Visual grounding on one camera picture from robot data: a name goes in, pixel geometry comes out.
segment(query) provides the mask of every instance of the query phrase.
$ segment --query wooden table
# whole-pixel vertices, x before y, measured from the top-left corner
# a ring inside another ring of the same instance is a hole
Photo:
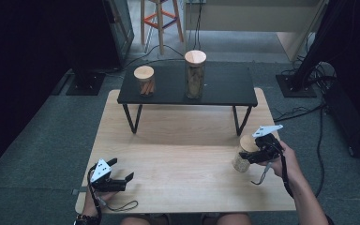
[[[255,91],[259,105],[241,137],[259,126],[274,125],[263,91]],[[295,210],[293,199],[272,170],[255,186],[250,181],[259,181],[264,167],[253,164],[245,173],[233,168],[241,137],[233,132],[232,107],[145,105],[142,126],[133,134],[122,105],[116,102],[118,93],[109,94],[82,182],[85,187],[89,168],[100,158],[118,158],[112,178],[123,179],[132,172],[134,178],[126,191],[113,197],[111,207],[136,200],[139,206],[126,213]],[[137,105],[129,109],[136,112]],[[78,196],[78,213],[84,194]]]

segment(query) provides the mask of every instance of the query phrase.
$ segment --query stool leg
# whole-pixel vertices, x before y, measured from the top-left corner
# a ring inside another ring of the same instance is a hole
[[[177,0],[173,0],[173,7],[174,7],[174,15],[177,18],[176,23],[177,23],[177,31],[179,33],[179,38],[180,38],[181,42],[184,42],[183,30],[181,29],[181,22],[180,22],[179,8],[177,6]]]
[[[145,11],[145,0],[141,0],[141,14],[140,14],[140,20],[141,20],[141,24],[140,24],[140,28],[141,28],[141,35],[142,35],[142,45],[145,44],[145,37],[144,37],[144,11]]]
[[[163,16],[162,16],[162,4],[157,4],[157,34],[159,36],[159,51],[163,54]]]

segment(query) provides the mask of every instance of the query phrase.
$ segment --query small cup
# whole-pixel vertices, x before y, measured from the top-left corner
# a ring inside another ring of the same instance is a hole
[[[232,161],[232,165],[233,167],[240,173],[245,173],[250,166],[250,163],[247,159],[243,159],[241,158],[241,156],[239,156],[240,152],[245,152],[245,153],[251,153],[251,152],[256,152],[259,151],[259,147],[256,146],[256,144],[254,144],[254,140],[251,136],[249,135],[244,135],[240,142],[239,142],[239,148],[236,151],[236,155],[235,158]]]
[[[139,84],[139,92],[143,97],[150,97],[156,91],[154,69],[149,66],[137,67],[134,76]]]

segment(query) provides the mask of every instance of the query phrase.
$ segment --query person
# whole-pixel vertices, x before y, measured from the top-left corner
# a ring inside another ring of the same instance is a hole
[[[97,192],[96,195],[106,202],[117,192]],[[89,188],[86,191],[82,213],[76,217],[74,225],[96,225],[98,220],[98,210],[92,199]],[[133,215],[126,217],[120,225],[170,225],[170,216],[168,214],[158,215]]]
[[[297,216],[300,225],[333,224],[326,216],[320,203],[315,197],[306,177],[303,175],[296,154],[293,149],[283,141],[279,142],[286,158],[289,185],[293,194]],[[273,161],[271,168],[276,176],[282,177],[282,163],[278,157]],[[219,217],[206,217],[203,225],[251,225],[248,214],[222,214]]]
[[[333,224],[332,220],[326,216],[320,203],[315,197],[308,180],[303,175],[299,163],[297,161],[296,154],[285,142],[280,141],[280,145],[283,148],[283,156],[286,158],[287,172],[289,178],[289,185],[292,190],[294,204],[299,218],[300,225],[314,225],[314,224]],[[278,177],[282,177],[282,163],[280,158],[272,161],[271,168],[274,170],[274,174]],[[103,200],[109,200],[114,193],[105,193],[100,198]],[[84,209],[82,211],[85,215],[96,216],[97,211],[93,204],[93,200],[90,197],[90,193],[86,194],[86,200]],[[149,217],[127,217],[121,225],[166,225],[169,220],[165,217],[157,223],[151,221]],[[244,213],[228,213],[219,214],[218,217],[203,217],[203,225],[251,225],[252,221],[248,214]]]

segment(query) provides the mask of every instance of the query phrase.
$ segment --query table leg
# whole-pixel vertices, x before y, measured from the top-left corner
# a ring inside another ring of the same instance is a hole
[[[238,115],[236,113],[235,106],[232,106],[232,111],[233,111],[233,119],[235,121],[236,135],[240,136],[242,133],[242,130],[244,130],[244,127],[247,124],[247,120],[249,118],[250,112],[252,111],[252,107],[249,106],[247,108],[247,114],[245,114],[244,121],[242,121],[241,127],[239,127],[239,124],[238,124]]]
[[[127,121],[129,122],[130,129],[133,133],[137,132],[137,127],[139,126],[140,114],[142,113],[143,105],[139,105],[139,109],[137,110],[136,123],[133,125],[133,122],[130,117],[129,108],[127,104],[122,105],[125,110],[125,114],[127,115]]]

